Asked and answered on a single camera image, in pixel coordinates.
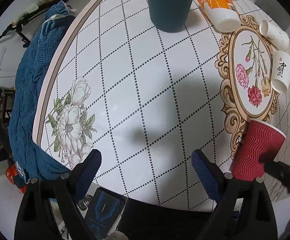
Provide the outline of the black folding stand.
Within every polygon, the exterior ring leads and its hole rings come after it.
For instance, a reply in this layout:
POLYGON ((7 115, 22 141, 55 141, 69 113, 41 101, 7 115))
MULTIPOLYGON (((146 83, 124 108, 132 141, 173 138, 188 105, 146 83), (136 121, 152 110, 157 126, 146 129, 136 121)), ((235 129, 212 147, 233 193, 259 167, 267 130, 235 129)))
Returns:
POLYGON ((21 41, 24 43, 23 47, 27 48, 31 41, 22 33, 23 26, 27 25, 31 20, 45 12, 54 2, 56 2, 56 0, 39 0, 38 2, 29 5, 21 15, 6 27, 0 35, 0 40, 10 31, 15 31, 21 37, 21 41))

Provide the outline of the floral diamond pattern tablecloth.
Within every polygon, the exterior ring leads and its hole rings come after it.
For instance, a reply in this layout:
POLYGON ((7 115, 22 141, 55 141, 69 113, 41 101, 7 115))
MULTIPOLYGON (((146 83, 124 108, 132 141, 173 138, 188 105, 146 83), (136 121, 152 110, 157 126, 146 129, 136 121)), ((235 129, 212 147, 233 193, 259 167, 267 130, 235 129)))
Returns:
POLYGON ((290 86, 284 94, 270 87, 274 46, 258 29, 273 19, 262 4, 230 1, 241 26, 222 34, 197 1, 183 29, 165 33, 148 0, 91 0, 50 63, 33 141, 68 169, 97 149, 94 183, 187 211, 215 205, 192 152, 229 171, 250 119, 286 135, 276 160, 290 165, 290 86))

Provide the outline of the white paper cup near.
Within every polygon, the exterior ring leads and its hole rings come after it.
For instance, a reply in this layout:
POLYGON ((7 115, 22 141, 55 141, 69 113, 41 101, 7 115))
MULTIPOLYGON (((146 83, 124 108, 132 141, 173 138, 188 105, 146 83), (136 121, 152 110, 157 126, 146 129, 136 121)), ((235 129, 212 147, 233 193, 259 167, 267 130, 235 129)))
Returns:
POLYGON ((274 52, 270 84, 278 93, 286 93, 290 85, 290 55, 285 51, 274 52))

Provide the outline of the black blue box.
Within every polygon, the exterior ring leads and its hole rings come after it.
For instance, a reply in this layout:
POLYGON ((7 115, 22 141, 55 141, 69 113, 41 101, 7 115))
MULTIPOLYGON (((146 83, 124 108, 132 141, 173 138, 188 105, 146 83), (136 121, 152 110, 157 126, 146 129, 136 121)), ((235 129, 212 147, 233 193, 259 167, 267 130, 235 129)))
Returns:
POLYGON ((96 239, 105 239, 125 206, 122 195, 99 187, 89 204, 84 222, 96 239))

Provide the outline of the orange white cup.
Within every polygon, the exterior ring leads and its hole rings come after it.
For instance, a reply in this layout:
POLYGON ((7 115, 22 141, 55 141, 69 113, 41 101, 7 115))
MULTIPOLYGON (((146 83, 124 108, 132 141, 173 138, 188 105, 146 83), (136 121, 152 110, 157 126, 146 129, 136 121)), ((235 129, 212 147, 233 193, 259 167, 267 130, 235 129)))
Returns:
POLYGON ((205 15, 218 32, 236 31, 241 21, 232 0, 197 0, 205 15))

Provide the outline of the white paper cup far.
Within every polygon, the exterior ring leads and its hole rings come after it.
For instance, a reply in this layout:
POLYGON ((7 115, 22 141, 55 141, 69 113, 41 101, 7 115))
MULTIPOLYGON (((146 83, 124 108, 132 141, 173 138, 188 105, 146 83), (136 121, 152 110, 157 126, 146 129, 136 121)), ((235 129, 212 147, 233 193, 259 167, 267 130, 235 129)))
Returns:
POLYGON ((285 51, 289 46, 288 34, 272 22, 262 20, 259 25, 259 32, 267 38, 278 50, 285 51))

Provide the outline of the teal mug yellow inside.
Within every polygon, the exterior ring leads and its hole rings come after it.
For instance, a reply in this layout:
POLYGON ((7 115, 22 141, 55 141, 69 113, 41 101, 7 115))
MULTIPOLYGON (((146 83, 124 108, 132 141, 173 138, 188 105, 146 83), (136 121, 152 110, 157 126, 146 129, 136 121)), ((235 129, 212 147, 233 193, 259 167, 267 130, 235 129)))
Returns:
POLYGON ((161 31, 177 33, 183 29, 193 0, 148 0, 152 23, 161 31))

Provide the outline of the white paper cup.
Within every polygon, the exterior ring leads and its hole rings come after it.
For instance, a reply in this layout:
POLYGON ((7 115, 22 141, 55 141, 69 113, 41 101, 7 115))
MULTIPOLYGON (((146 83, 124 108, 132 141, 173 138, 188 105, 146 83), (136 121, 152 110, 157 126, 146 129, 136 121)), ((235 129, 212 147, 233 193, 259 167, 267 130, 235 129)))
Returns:
POLYGON ((278 93, 286 93, 290 85, 290 55, 285 51, 274 52, 270 84, 278 93))
POLYGON ((285 51, 289 46, 288 34, 272 22, 262 20, 259 25, 259 32, 267 38, 278 50, 285 51))

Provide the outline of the red ribbed paper cup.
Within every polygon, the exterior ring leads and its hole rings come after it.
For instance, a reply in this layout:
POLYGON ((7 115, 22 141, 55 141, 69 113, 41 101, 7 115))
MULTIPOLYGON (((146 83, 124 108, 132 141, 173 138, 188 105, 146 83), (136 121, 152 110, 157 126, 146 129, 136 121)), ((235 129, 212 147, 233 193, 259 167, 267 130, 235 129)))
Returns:
POLYGON ((250 120, 245 139, 231 165, 234 178, 252 181, 265 174, 264 164, 273 161, 287 136, 275 126, 250 120))

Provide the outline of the blue quilted jacket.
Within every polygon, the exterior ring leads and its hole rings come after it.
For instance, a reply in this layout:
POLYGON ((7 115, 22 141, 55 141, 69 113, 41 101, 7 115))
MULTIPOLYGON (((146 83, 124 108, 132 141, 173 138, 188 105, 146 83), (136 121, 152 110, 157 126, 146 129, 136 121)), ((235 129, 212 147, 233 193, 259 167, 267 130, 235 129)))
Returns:
POLYGON ((76 15, 63 1, 48 9, 16 72, 15 99, 8 126, 16 176, 8 179, 22 190, 34 177, 54 180, 68 170, 34 143, 32 133, 42 83, 53 55, 76 15))

